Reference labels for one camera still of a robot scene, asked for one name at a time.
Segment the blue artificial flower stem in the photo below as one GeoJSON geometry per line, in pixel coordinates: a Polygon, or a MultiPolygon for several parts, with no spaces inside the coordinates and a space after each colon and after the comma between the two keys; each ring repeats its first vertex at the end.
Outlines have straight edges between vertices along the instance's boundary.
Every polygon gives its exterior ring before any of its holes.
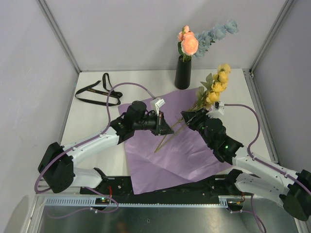
{"type": "Polygon", "coordinates": [[[193,55],[196,58],[203,57],[210,49],[211,45],[219,40],[222,40],[229,34],[237,34],[239,32],[238,23],[236,20],[230,19],[226,24],[216,24],[209,31],[196,33],[194,36],[198,41],[197,52],[193,55]]]}

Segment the pink paper flower bouquet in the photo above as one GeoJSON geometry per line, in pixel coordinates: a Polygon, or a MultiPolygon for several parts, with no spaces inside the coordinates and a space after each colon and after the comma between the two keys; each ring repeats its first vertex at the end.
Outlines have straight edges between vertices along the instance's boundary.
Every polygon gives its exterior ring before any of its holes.
{"type": "Polygon", "coordinates": [[[230,168],[219,162],[199,133],[187,126],[154,153],[162,139],[150,131],[136,131],[124,143],[135,194],[197,182],[230,168]]]}

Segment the pink rose flower stem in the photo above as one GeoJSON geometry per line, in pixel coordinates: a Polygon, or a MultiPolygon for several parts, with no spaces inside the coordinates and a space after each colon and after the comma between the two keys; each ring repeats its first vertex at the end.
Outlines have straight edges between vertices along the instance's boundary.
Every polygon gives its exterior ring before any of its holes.
{"type": "Polygon", "coordinates": [[[185,25],[178,34],[177,46],[182,62],[190,61],[192,56],[198,51],[199,42],[188,25],[185,25]]]}

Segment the black ribbon gold lettering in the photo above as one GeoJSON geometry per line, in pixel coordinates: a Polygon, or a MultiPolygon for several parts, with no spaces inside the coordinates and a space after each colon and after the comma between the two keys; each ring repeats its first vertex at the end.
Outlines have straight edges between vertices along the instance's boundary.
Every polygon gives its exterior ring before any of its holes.
{"type": "Polygon", "coordinates": [[[90,92],[90,93],[101,95],[101,96],[107,96],[108,92],[110,91],[107,89],[107,85],[110,85],[110,87],[112,88],[109,73],[106,72],[103,74],[101,80],[98,80],[97,82],[95,82],[91,85],[88,85],[86,87],[83,87],[83,88],[77,90],[75,92],[74,96],[80,101],[90,103],[90,104],[95,104],[95,105],[101,105],[101,106],[107,106],[108,105],[109,107],[121,105],[121,97],[123,96],[123,93],[117,92],[117,91],[112,91],[110,96],[109,96],[109,98],[115,99],[116,103],[110,103],[108,101],[91,100],[91,99],[85,99],[85,98],[79,97],[79,95],[84,93],[84,92],[90,92]],[[94,89],[94,87],[96,87],[100,83],[103,85],[104,91],[94,89]]]}

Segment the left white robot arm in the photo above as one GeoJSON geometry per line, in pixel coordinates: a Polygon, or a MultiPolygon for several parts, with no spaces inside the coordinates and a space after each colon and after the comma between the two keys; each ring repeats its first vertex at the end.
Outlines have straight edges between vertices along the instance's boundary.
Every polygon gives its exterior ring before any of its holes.
{"type": "Polygon", "coordinates": [[[150,102],[151,111],[142,101],[135,101],[120,117],[110,125],[88,138],[67,145],[57,142],[48,146],[38,171],[54,193],[61,193],[69,187],[80,187],[82,194],[93,190],[102,194],[107,190],[108,177],[99,169],[78,168],[86,158],[109,147],[119,145],[132,138],[136,131],[150,131],[155,136],[173,134],[173,129],[165,121],[160,107],[164,99],[150,102]]]}

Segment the pale pink flower stem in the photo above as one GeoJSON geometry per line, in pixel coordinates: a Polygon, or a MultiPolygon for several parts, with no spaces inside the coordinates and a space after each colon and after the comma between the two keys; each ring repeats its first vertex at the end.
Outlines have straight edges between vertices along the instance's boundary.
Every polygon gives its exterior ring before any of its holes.
{"type": "Polygon", "coordinates": [[[185,128],[185,124],[183,124],[172,136],[170,136],[169,138],[166,138],[167,136],[165,136],[161,142],[159,143],[159,145],[157,146],[157,148],[155,149],[154,153],[157,153],[159,150],[161,150],[165,145],[167,145],[170,141],[172,141],[184,128],[185,128]]]}

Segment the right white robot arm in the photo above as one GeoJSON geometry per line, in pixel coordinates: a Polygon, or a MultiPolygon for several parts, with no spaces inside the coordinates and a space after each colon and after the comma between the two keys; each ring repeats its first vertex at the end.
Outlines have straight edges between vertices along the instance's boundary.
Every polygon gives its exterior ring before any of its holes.
{"type": "Polygon", "coordinates": [[[230,195],[239,191],[274,201],[294,218],[307,221],[311,216],[311,173],[297,172],[252,153],[226,134],[218,118],[206,109],[181,113],[186,125],[197,131],[214,156],[222,163],[236,166],[224,182],[230,195]]]}

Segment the yellow artificial flower stem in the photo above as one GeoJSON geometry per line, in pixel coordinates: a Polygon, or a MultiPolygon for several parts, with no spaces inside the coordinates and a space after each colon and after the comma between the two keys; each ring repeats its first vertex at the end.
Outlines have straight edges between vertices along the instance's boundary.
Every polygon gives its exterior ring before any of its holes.
{"type": "Polygon", "coordinates": [[[220,100],[220,95],[228,86],[231,67],[229,64],[218,65],[217,72],[208,74],[205,81],[196,91],[196,100],[190,106],[190,111],[209,109],[215,102],[220,100]]]}

